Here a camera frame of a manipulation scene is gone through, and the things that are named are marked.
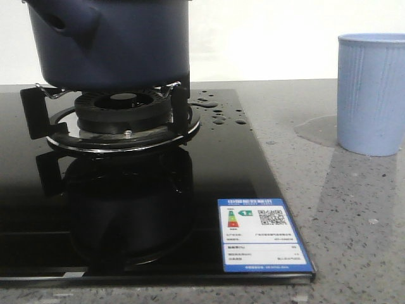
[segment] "water spill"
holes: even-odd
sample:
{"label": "water spill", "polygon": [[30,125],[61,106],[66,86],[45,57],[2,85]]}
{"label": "water spill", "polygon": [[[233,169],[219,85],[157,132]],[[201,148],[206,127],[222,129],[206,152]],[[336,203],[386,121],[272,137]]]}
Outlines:
{"label": "water spill", "polygon": [[325,147],[337,146],[336,115],[327,115],[296,125],[294,131],[299,137]]}
{"label": "water spill", "polygon": [[217,118],[216,120],[213,121],[213,123],[216,125],[223,125],[225,122],[224,120]]}
{"label": "water spill", "polygon": [[195,101],[192,101],[189,104],[193,106],[200,106],[202,108],[215,108],[216,106],[218,106],[218,103],[216,103],[215,101],[210,101],[209,103],[197,103]]}

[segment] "water droplet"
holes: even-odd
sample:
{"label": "water droplet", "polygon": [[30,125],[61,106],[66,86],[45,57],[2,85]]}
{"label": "water droplet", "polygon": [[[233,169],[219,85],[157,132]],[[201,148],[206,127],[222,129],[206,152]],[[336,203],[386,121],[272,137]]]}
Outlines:
{"label": "water droplet", "polygon": [[223,125],[225,122],[222,119],[216,119],[213,121],[213,123],[216,125]]}
{"label": "water droplet", "polygon": [[308,295],[307,294],[297,294],[291,298],[293,303],[306,303],[308,302]]}
{"label": "water droplet", "polygon": [[378,222],[379,222],[379,220],[377,220],[376,218],[371,218],[371,219],[368,220],[368,223],[369,223],[370,225],[375,225],[375,224],[377,224]]}
{"label": "water droplet", "polygon": [[202,106],[203,108],[215,108],[216,106],[218,106],[218,103],[214,101],[211,101],[209,103],[197,103],[195,101],[192,101],[189,104],[193,106]]}

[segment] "gas stove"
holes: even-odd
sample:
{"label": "gas stove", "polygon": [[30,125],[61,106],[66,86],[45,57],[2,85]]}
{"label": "gas stove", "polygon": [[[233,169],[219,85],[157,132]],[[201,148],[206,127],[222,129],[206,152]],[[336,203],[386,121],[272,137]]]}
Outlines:
{"label": "gas stove", "polygon": [[[297,263],[302,267],[280,262],[283,267],[271,270],[258,263],[244,270],[227,268],[227,255],[238,260],[243,253],[227,253],[235,246],[225,247],[224,229],[237,237],[243,216],[253,214],[227,211],[225,227],[223,201],[251,206],[282,199],[282,194],[235,91],[191,90],[188,104],[179,108],[182,119],[165,105],[172,89],[70,92],[57,100],[46,96],[60,90],[41,87],[20,92],[15,86],[0,94],[3,285],[288,284],[314,279],[287,205],[286,221],[302,250],[300,258],[290,259],[301,259]],[[106,103],[111,99],[118,108]],[[33,100],[40,105],[33,106]],[[104,108],[100,115],[153,105],[161,110],[154,117],[157,126],[144,123],[146,110],[136,129],[127,120],[91,122],[86,109],[94,105]]]}

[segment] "blue cup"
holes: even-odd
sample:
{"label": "blue cup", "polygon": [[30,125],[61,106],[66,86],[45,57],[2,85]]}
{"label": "blue cup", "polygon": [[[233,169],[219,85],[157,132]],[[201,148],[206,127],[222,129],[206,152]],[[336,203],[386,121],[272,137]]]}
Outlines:
{"label": "blue cup", "polygon": [[404,134],[405,34],[339,36],[339,144],[388,156],[398,152]]}

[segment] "speckled stone countertop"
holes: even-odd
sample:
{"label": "speckled stone countertop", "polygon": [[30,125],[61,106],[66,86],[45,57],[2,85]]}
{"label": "speckled stone countertop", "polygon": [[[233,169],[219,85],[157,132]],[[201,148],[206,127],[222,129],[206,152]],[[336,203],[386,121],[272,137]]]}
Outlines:
{"label": "speckled stone countertop", "polygon": [[205,82],[192,88],[237,91],[318,267],[315,283],[0,289],[0,303],[405,303],[404,151],[357,155],[333,145],[333,132],[312,134],[332,143],[325,146],[294,131],[335,114],[337,81]]}

